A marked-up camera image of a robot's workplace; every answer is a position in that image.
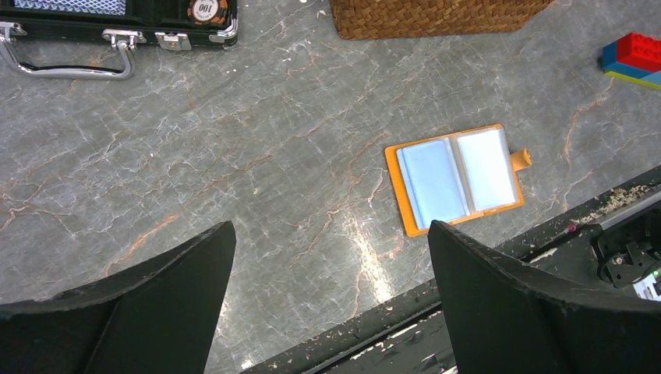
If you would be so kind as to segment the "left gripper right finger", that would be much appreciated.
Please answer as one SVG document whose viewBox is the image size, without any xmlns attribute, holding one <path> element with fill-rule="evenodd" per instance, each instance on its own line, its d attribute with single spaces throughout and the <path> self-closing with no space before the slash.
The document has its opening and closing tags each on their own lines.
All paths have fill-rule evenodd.
<svg viewBox="0 0 661 374">
<path fill-rule="evenodd" d="M 659 372 L 658 302 L 557 277 L 443 221 L 428 242 L 459 372 Z"/>
</svg>

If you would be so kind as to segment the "woven brown basket tray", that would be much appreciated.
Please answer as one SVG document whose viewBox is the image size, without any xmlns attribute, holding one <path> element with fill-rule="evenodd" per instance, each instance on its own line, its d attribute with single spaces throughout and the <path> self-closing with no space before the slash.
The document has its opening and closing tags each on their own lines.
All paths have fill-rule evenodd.
<svg viewBox="0 0 661 374">
<path fill-rule="evenodd" d="M 346 40 L 489 34 L 521 29 L 549 0 L 335 0 L 338 35 Z"/>
</svg>

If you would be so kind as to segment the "orange card holder wallet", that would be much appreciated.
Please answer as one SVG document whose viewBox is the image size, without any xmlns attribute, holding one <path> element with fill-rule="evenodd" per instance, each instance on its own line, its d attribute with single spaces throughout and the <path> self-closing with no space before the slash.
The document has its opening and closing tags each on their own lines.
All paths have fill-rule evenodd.
<svg viewBox="0 0 661 374">
<path fill-rule="evenodd" d="M 384 150 L 408 237 L 434 220 L 459 224 L 523 206 L 517 173 L 528 149 L 510 153 L 500 124 L 388 146 Z"/>
</svg>

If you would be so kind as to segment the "blue playing card deck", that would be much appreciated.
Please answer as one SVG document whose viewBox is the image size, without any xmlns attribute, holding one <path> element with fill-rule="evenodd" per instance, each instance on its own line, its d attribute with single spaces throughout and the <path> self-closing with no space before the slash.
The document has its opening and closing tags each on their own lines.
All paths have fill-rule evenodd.
<svg viewBox="0 0 661 374">
<path fill-rule="evenodd" d="M 124 16 L 126 0 L 16 0 L 16 8 Z"/>
</svg>

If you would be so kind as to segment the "black poker chip case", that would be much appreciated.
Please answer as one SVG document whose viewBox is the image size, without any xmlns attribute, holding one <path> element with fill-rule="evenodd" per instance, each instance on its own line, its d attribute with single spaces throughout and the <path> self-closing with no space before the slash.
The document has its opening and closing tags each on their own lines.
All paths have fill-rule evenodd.
<svg viewBox="0 0 661 374">
<path fill-rule="evenodd" d="M 197 26 L 189 20 L 191 1 L 127 1 L 124 16 L 20 9 L 1 3 L 1 56 L 19 74 L 44 79 L 125 80 L 134 72 L 133 52 L 142 44 L 166 51 L 194 47 L 227 48 L 238 40 L 238 3 L 229 2 L 221 25 Z M 83 65 L 35 66 L 19 56 L 16 40 L 24 37 L 105 41 L 122 60 L 121 69 Z"/>
</svg>

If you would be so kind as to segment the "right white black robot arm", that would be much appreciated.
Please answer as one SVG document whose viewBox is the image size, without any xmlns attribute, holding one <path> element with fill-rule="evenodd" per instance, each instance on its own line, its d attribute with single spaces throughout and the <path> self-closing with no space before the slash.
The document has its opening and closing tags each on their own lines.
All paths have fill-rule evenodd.
<svg viewBox="0 0 661 374">
<path fill-rule="evenodd" d="M 613 286 L 631 286 L 637 297 L 660 300 L 660 210 L 651 209 L 603 230 L 592 242 L 597 277 Z"/>
</svg>

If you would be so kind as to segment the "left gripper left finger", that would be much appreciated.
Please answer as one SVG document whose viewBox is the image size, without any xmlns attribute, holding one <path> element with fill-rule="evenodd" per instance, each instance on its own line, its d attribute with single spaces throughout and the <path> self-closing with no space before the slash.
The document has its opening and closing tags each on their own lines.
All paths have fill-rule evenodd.
<svg viewBox="0 0 661 374">
<path fill-rule="evenodd" d="M 235 228 L 101 280 L 1 307 L 4 373 L 202 373 L 235 254 Z"/>
</svg>

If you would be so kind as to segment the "loose poker chip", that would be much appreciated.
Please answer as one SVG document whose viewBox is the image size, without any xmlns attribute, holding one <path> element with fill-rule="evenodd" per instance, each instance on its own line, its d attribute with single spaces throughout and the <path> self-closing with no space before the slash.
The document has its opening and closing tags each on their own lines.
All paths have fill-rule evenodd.
<svg viewBox="0 0 661 374">
<path fill-rule="evenodd" d="M 193 0 L 187 8 L 189 20 L 197 26 L 221 25 L 227 19 L 227 0 Z"/>
</svg>

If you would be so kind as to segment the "red blue toy block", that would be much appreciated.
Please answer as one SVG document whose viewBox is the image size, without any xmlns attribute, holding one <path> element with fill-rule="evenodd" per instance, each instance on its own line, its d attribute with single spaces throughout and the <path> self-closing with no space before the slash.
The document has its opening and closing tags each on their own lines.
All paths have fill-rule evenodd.
<svg viewBox="0 0 661 374">
<path fill-rule="evenodd" d="M 629 33 L 602 49 L 601 69 L 607 76 L 660 89 L 660 39 Z"/>
</svg>

